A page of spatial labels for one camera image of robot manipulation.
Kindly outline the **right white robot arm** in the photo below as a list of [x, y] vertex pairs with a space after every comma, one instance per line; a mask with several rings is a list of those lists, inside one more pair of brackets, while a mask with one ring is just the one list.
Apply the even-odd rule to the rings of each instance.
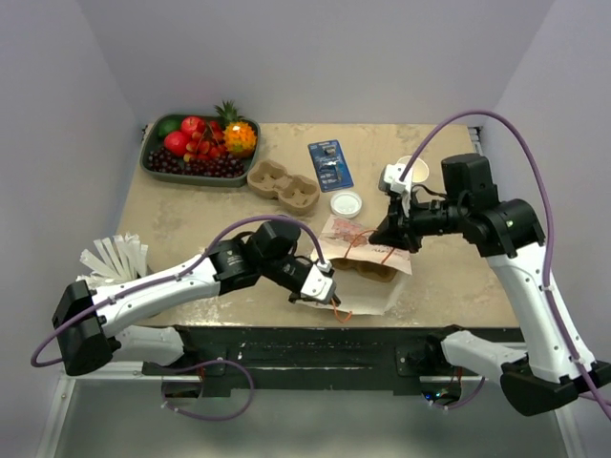
[[608, 385], [610, 365], [584, 344], [552, 275], [544, 271], [548, 242], [532, 206], [519, 198], [500, 200], [484, 156], [450, 156], [441, 170], [442, 197], [421, 202], [406, 165], [387, 165], [378, 187], [390, 204], [369, 242], [414, 254], [424, 237], [461, 235], [500, 281], [526, 347], [514, 350], [451, 325], [428, 336], [428, 369], [438, 375], [456, 366], [468, 369], [498, 384], [524, 416], [555, 410], [592, 386]]

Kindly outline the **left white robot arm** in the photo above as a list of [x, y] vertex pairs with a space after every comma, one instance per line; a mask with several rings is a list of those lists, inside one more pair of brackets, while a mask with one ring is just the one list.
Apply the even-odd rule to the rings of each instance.
[[220, 235], [203, 254], [156, 274], [96, 290], [85, 281], [68, 285], [52, 318], [66, 373], [81, 376], [111, 361], [136, 360], [187, 374], [197, 365], [196, 348], [173, 327], [154, 330], [139, 322], [186, 302], [249, 288], [261, 278], [286, 289], [291, 302], [339, 301], [331, 263], [295, 253], [307, 226], [283, 216], [256, 221], [257, 230]]

